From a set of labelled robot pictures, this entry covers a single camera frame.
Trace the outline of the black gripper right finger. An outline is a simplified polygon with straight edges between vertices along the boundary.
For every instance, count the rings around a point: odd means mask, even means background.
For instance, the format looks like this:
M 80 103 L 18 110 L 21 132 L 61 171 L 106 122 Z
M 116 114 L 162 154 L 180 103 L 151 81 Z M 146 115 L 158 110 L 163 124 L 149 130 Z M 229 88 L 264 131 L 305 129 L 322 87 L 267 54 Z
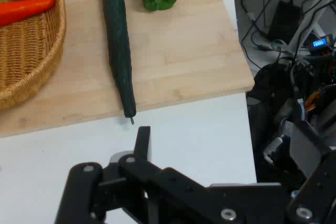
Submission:
M 128 212 L 145 223 L 335 223 L 335 152 L 329 152 L 295 196 L 282 185 L 204 187 L 172 168 L 132 155 L 122 174 L 142 190 Z

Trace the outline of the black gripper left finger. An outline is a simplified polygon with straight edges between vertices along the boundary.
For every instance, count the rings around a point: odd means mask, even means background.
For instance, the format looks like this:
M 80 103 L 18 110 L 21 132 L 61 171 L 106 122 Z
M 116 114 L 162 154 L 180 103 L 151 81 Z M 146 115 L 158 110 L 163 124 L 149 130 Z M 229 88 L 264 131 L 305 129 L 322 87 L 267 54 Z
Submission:
M 113 154 L 102 167 L 89 162 L 75 165 L 68 174 L 55 223 L 104 223 L 106 213 L 123 209 L 137 223 L 148 223 L 144 189 L 126 178 L 119 161 L 148 158 L 150 127 L 138 129 L 135 148 Z

